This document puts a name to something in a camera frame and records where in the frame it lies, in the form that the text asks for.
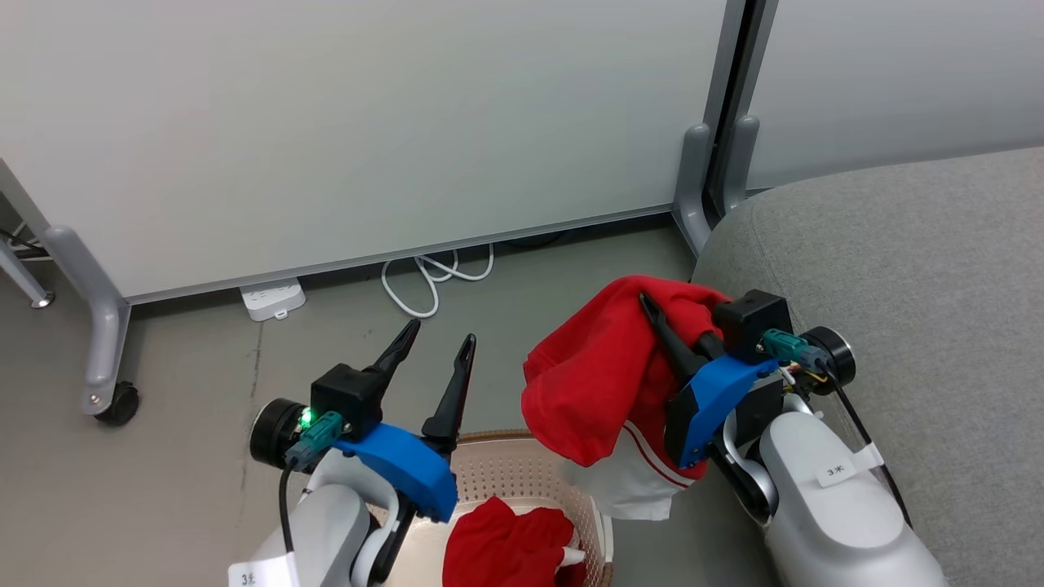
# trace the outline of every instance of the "laundry basket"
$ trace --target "laundry basket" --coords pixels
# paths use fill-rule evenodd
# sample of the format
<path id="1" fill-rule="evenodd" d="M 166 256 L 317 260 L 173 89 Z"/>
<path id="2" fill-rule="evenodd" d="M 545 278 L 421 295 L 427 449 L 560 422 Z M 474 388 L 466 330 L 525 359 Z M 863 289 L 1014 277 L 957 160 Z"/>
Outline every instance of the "laundry basket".
<path id="1" fill-rule="evenodd" d="M 612 521 L 598 512 L 591 496 L 562 479 L 562 462 L 528 430 L 461 436 L 452 459 L 458 495 L 453 518 L 448 524 L 413 521 L 385 587 L 441 587 L 443 556 L 454 524 L 494 495 L 516 514 L 536 508 L 565 512 L 587 554 L 584 587 L 607 587 L 613 576 Z M 378 518 L 381 514 L 375 511 Z"/>

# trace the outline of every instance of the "gray sofa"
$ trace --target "gray sofa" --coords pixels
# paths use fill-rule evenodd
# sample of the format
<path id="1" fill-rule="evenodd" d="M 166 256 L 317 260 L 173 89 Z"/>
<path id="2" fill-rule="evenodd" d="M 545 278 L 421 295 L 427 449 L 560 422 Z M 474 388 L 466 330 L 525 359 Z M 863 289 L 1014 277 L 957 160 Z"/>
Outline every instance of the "gray sofa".
<path id="1" fill-rule="evenodd" d="M 846 336 L 852 401 L 954 587 L 1044 585 L 1044 148 L 768 190 L 693 283 Z M 836 398 L 818 407 L 858 447 Z"/>

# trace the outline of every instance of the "green led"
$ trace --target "green led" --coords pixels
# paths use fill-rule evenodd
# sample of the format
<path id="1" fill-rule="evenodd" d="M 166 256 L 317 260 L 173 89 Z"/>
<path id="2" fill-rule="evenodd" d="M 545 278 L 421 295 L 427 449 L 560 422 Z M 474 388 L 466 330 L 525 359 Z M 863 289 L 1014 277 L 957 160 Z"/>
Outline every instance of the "green led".
<path id="1" fill-rule="evenodd" d="M 311 407 L 306 407 L 304 412 L 301 413 L 301 427 L 307 428 L 312 425 L 312 420 L 315 419 L 315 413 L 312 412 Z"/>

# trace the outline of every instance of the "white partition panel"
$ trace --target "white partition panel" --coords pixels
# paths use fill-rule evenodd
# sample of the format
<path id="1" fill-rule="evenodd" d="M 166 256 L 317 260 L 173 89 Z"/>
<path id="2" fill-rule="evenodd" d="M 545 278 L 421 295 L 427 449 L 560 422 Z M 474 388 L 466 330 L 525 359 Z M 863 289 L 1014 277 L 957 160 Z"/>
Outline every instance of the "white partition panel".
<path id="1" fill-rule="evenodd" d="M 666 208 L 725 5 L 10 0 L 0 158 L 130 298 Z"/>
<path id="2" fill-rule="evenodd" d="M 1044 2 L 779 0 L 748 188 L 1044 143 Z"/>

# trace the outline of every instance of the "power strip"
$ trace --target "power strip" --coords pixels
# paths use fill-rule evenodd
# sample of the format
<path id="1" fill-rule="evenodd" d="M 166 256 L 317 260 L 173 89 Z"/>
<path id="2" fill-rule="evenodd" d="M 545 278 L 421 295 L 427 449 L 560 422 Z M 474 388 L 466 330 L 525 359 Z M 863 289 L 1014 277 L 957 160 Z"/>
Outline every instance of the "power strip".
<path id="1" fill-rule="evenodd" d="M 251 319 L 264 322 L 268 319 L 283 320 L 305 304 L 305 290 L 296 278 L 281 279 L 240 287 L 243 304 Z"/>

